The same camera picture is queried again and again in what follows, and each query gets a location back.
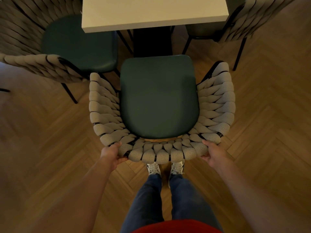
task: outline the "hand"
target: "hand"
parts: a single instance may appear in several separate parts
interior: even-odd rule
[[[216,170],[221,162],[227,160],[226,151],[211,141],[203,140],[202,143],[208,146],[208,152],[201,158]]]
[[[118,164],[127,161],[127,157],[118,156],[118,150],[121,145],[121,142],[117,142],[101,150],[100,159],[104,159],[110,165],[111,172],[117,168]]]

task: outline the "person's left hand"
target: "person's left hand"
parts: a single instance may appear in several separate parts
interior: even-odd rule
[[[117,168],[118,164],[127,161],[127,157],[118,156],[118,150],[121,145],[121,142],[117,142],[101,150],[100,159],[104,159],[105,162],[109,163],[111,172]]]

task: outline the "black table base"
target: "black table base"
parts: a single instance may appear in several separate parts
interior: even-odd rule
[[[134,57],[172,54],[170,26],[134,29]]]

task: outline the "red shirt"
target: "red shirt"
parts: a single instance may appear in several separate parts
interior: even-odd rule
[[[146,225],[133,231],[133,233],[159,233],[159,232],[195,232],[195,233],[221,233],[214,227],[196,220],[170,220]]]

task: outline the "white table top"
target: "white table top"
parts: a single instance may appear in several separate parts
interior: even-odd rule
[[[226,0],[83,0],[86,33],[225,21]]]

